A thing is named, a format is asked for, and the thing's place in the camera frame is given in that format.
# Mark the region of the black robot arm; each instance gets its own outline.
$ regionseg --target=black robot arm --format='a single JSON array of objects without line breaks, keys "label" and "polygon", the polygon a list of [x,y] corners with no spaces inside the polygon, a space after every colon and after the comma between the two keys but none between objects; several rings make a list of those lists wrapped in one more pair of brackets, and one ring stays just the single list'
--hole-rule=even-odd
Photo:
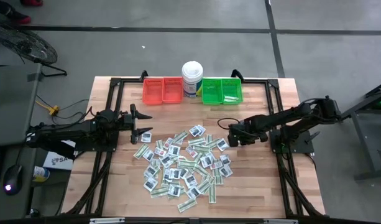
[{"label": "black robot arm", "polygon": [[[131,104],[130,113],[120,112],[117,116],[114,111],[108,109],[97,112],[94,118],[83,122],[62,125],[40,123],[30,127],[26,144],[30,147],[40,147],[56,152],[69,159],[74,159],[73,151],[112,152],[116,150],[119,131],[131,131],[130,141],[136,144],[139,135],[152,129],[137,129],[136,118],[150,119],[152,117],[139,113],[135,105]],[[75,147],[62,142],[64,140],[75,142]]]},{"label": "black robot arm", "polygon": [[291,143],[298,136],[318,124],[333,124],[339,121],[341,112],[335,100],[326,96],[320,99],[310,99],[312,102],[304,101],[297,107],[290,108],[272,115],[255,115],[229,125],[227,140],[231,147],[240,144],[254,144],[255,140],[265,142],[268,140],[266,132],[281,124],[301,119],[294,125],[284,125],[281,131],[281,141]]}]

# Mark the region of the concrete floor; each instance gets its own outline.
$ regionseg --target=concrete floor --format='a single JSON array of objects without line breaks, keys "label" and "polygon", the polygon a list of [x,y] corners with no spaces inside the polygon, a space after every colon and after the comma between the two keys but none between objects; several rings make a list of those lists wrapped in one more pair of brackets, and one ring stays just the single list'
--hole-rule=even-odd
[{"label": "concrete floor", "polygon": [[[45,0],[23,8],[33,24],[64,26],[269,28],[263,0]],[[278,29],[381,30],[381,0],[271,0]],[[54,105],[89,97],[96,75],[176,76],[189,60],[206,76],[236,68],[245,77],[278,77],[270,34],[153,32],[37,32],[58,52],[56,66],[69,76],[45,79],[38,94]],[[381,83],[381,36],[278,35],[285,76],[295,78],[301,100],[329,95],[342,111]],[[21,64],[0,46],[0,64]],[[66,111],[84,110],[86,103]],[[49,123],[36,107],[32,124]],[[367,172],[350,120],[318,126],[314,139],[319,184],[326,213],[336,218],[381,222],[381,179],[356,183]],[[41,188],[34,207],[53,215],[62,186]]]}]

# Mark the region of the computer mouse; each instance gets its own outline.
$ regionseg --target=computer mouse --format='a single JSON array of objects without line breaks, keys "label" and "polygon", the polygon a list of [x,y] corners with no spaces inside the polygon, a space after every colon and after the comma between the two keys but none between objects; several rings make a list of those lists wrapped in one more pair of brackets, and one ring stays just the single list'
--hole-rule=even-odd
[{"label": "computer mouse", "polygon": [[22,169],[21,165],[13,165],[4,174],[3,187],[7,195],[15,195],[22,188]]}]

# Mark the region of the wooden tabletop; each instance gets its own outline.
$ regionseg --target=wooden tabletop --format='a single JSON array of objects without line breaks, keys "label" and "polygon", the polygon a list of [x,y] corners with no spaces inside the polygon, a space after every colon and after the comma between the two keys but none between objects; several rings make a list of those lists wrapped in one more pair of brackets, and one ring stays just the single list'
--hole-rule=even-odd
[{"label": "wooden tabletop", "polygon": [[[109,81],[112,77],[95,77],[90,96],[93,111],[104,109],[108,96]],[[280,93],[284,109],[297,106],[299,103],[295,80],[280,78]],[[121,110],[129,110],[135,103],[139,112],[153,116],[153,119],[137,121],[138,128],[153,127],[151,149],[159,139],[173,138],[183,130],[201,124],[212,134],[213,139],[226,138],[227,130],[216,124],[219,118],[244,119],[255,114],[268,114],[265,89],[262,85],[243,85],[244,102],[240,105],[203,105],[201,98],[184,98],[181,104],[148,106],[142,102],[142,84],[128,83],[124,87]],[[116,96],[112,101],[112,110]],[[179,213],[177,205],[188,200],[186,194],[168,200],[166,196],[150,198],[144,187],[143,172],[149,163],[133,155],[142,145],[129,142],[130,133],[121,132],[117,151],[113,154],[110,175],[104,201],[103,216],[110,217],[228,217],[228,218],[282,218],[285,217],[283,199],[278,178],[277,161],[271,152],[269,142],[257,142],[250,146],[226,149],[232,160],[230,166],[233,175],[224,179],[224,185],[216,186],[216,204],[208,203],[208,196],[197,198],[197,206]],[[189,135],[185,140],[193,139]],[[185,150],[182,155],[193,160]],[[215,148],[215,157],[221,152]],[[300,189],[318,211],[324,213],[323,202],[319,190],[318,179],[310,158],[302,154],[294,154],[296,176]],[[86,152],[73,165],[62,212],[71,209],[80,199],[90,184],[95,153]],[[95,194],[94,208],[98,199]],[[289,190],[291,207],[295,211],[293,192]]]}]

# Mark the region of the red shoe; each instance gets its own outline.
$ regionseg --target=red shoe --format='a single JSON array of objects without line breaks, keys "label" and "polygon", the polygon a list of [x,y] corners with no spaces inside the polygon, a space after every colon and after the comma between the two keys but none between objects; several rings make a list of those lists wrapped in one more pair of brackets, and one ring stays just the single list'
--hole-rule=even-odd
[{"label": "red shoe", "polygon": [[22,5],[24,6],[42,6],[44,2],[42,0],[21,0]]},{"label": "red shoe", "polygon": [[31,22],[31,17],[21,14],[17,12],[15,9],[11,9],[7,14],[6,17],[10,19],[12,22],[18,23],[18,24],[28,24]]}]

